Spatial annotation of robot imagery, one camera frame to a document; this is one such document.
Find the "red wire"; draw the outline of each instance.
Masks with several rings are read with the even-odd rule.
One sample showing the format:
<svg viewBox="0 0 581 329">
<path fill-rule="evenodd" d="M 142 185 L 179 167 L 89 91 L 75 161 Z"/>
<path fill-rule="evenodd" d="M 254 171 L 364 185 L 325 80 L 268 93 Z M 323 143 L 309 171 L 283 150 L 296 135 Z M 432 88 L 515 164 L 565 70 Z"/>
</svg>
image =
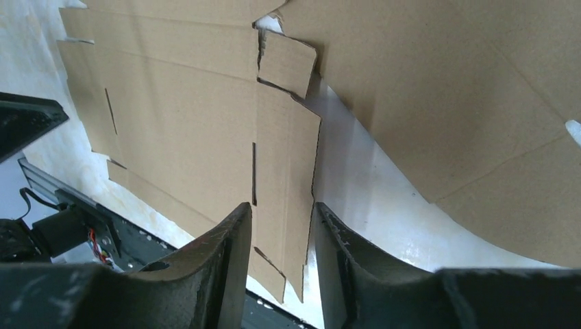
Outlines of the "red wire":
<svg viewBox="0 0 581 329">
<path fill-rule="evenodd" d="M 89 229 L 89 239 L 92 242 L 92 252 L 103 264 L 107 264 L 107 258 L 99 252 L 99 247 L 97 245 L 97 239 L 95 238 L 95 230 Z"/>
</svg>

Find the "cardboard sheet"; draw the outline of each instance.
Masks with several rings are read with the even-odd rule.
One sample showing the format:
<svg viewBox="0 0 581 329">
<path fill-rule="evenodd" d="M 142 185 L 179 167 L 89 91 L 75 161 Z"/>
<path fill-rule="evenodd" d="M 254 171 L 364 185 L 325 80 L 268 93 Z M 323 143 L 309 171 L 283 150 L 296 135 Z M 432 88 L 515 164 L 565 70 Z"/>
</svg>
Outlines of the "cardboard sheet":
<svg viewBox="0 0 581 329">
<path fill-rule="evenodd" d="M 579 6 L 290 0 L 274 15 L 319 50 L 323 78 L 428 201 L 500 247 L 579 266 L 565 246 L 581 248 L 581 210 L 538 193 L 581 193 L 581 149 L 563 142 L 581 117 Z"/>
<path fill-rule="evenodd" d="M 320 118 L 279 88 L 292 88 L 295 94 L 307 89 L 314 49 L 267 36 L 262 47 L 272 52 L 282 47 L 287 56 L 284 65 L 271 62 L 259 72 L 259 37 L 251 21 L 229 26 L 241 13 L 217 14 L 223 21 L 211 25 L 146 17 L 155 12 L 148 10 L 156 1 L 141 1 L 134 11 L 125 6 L 132 1 L 91 2 L 87 10 L 63 9 L 61 14 L 68 35 L 95 42 L 84 45 L 92 47 L 97 67 L 92 69 L 108 90 L 123 153 L 123 167 L 109 163 L 110 179 L 194 236 L 240 202 L 256 200 L 253 243 L 269 260 L 253 255 L 250 269 L 257 275 L 260 270 L 256 279 L 279 301 L 285 280 L 302 299 Z M 176 19 L 182 12 L 157 17 Z M 67 46 L 61 47 L 64 56 L 75 56 L 75 44 Z M 285 72 L 294 65 L 302 73 L 289 78 Z M 69 62 L 66 69 L 78 68 Z M 277 88 L 259 83 L 261 74 L 272 77 L 269 82 Z M 271 170 L 281 159 L 286 161 L 281 170 Z M 270 190 L 281 193 L 273 198 L 267 196 Z M 261 236 L 273 230 L 282 230 L 293 242 Z"/>
<path fill-rule="evenodd" d="M 84 42 L 58 42 L 58 48 L 64 65 L 76 68 L 67 72 L 67 84 L 92 150 L 122 163 L 107 92 L 100 73 L 95 70 L 97 59 L 93 46 Z"/>
</svg>

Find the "black machine part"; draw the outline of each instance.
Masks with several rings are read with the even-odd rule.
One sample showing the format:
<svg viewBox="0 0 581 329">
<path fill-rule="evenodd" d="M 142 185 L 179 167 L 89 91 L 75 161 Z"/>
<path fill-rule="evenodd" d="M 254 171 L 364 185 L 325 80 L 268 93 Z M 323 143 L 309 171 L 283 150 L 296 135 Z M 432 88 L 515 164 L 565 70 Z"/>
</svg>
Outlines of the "black machine part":
<svg viewBox="0 0 581 329">
<path fill-rule="evenodd" d="M 240 328 L 250 236 L 245 203 L 139 272 L 0 264 L 2 328 Z"/>
<path fill-rule="evenodd" d="M 0 219 L 1 262 L 50 262 L 51 258 L 87 241 L 86 224 L 92 219 L 89 213 L 76 204 L 50 204 L 29 188 L 21 188 L 20 194 L 27 204 L 27 212 L 16 220 Z M 31 209 L 28 196 L 58 212 L 28 228 L 23 221 Z"/>
<path fill-rule="evenodd" d="M 75 209 L 82 210 L 85 230 L 94 229 L 100 248 L 123 271 L 139 271 L 149 263 L 156 262 L 176 251 L 176 248 L 171 244 L 47 175 L 28 163 L 26 159 L 20 159 L 19 162 L 31 186 L 35 186 L 37 191 L 41 191 L 45 197 L 57 203 L 57 208 L 75 207 Z M 246 290 L 242 328 L 309 329 L 313 327 L 276 305 L 263 300 L 255 293 Z"/>
<path fill-rule="evenodd" d="M 0 93 L 0 163 L 68 119 L 57 101 Z"/>
<path fill-rule="evenodd" d="M 314 210 L 326 328 L 581 328 L 581 271 L 426 272 Z"/>
</svg>

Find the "white floor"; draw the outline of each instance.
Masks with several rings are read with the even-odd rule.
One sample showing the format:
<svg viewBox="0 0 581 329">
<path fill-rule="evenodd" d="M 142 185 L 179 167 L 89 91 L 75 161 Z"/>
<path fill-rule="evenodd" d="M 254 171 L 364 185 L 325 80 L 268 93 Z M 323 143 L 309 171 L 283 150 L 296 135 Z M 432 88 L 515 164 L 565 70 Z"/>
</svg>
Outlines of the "white floor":
<svg viewBox="0 0 581 329">
<path fill-rule="evenodd" d="M 0 1 L 0 74 L 4 77 L 0 91 L 56 99 L 71 117 L 68 123 L 28 147 L 25 155 L 33 165 L 180 247 L 192 237 L 108 181 L 106 157 L 90 152 L 55 45 L 55 40 L 65 38 L 58 7 L 75 3 Z M 439 267 L 551 266 L 483 241 L 428 204 L 336 95 L 325 85 L 321 90 L 307 101 L 308 107 L 323 117 L 315 196 L 352 229 L 390 254 L 430 271 Z M 19 213 L 15 210 L 11 216 Z M 304 304 L 287 288 L 282 307 L 322 328 L 312 248 L 308 259 Z M 250 277 L 247 286 L 274 302 Z"/>
</svg>

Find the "cardboard flap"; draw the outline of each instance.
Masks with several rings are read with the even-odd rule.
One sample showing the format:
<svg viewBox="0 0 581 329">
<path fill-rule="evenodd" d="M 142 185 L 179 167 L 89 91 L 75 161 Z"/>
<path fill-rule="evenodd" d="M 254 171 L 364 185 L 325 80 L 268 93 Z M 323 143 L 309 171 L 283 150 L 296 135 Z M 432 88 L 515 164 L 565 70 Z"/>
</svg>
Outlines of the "cardboard flap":
<svg viewBox="0 0 581 329">
<path fill-rule="evenodd" d="M 85 0 L 89 9 L 198 23 L 251 24 L 285 0 Z"/>
<path fill-rule="evenodd" d="M 66 36 L 84 40 L 95 38 L 89 20 L 90 10 L 83 8 L 58 8 L 58 10 Z"/>
<path fill-rule="evenodd" d="M 438 202 L 468 230 L 512 252 L 581 265 L 581 148 L 564 136 Z"/>
<path fill-rule="evenodd" d="M 581 1 L 456 3 L 563 121 L 581 119 Z"/>
<path fill-rule="evenodd" d="M 292 0 L 280 12 L 286 35 L 321 45 L 323 78 L 429 202 L 561 134 L 449 1 Z"/>
<path fill-rule="evenodd" d="M 89 13 L 74 15 L 76 12 Z M 91 39 L 98 47 L 249 81 L 255 81 L 258 74 L 258 31 L 250 27 L 170 21 L 98 10 L 66 9 L 61 10 L 63 14 L 63 21 L 65 17 L 74 22 L 83 19 L 82 24 L 69 22 L 67 33 L 72 30 L 74 35 L 80 35 L 84 26 L 92 25 Z"/>
<path fill-rule="evenodd" d="M 123 163 L 113 114 L 101 83 L 95 47 L 85 42 L 58 41 L 67 84 L 91 148 Z"/>
<path fill-rule="evenodd" d="M 123 165 L 212 220 L 251 198 L 256 83 L 101 47 L 97 57 Z"/>
<path fill-rule="evenodd" d="M 301 98 L 306 97 L 314 61 L 317 59 L 313 47 L 266 31 L 260 55 L 260 79 Z"/>
<path fill-rule="evenodd" d="M 248 275 L 260 284 L 279 302 L 284 301 L 284 285 L 286 279 L 266 259 L 259 255 L 254 248 L 250 250 Z"/>
<path fill-rule="evenodd" d="M 259 85 L 255 241 L 301 300 L 320 122 L 289 94 Z"/>
<path fill-rule="evenodd" d="M 107 168 L 110 180 L 125 187 L 193 237 L 201 236 L 217 224 L 131 171 L 110 161 L 107 161 Z"/>
</svg>

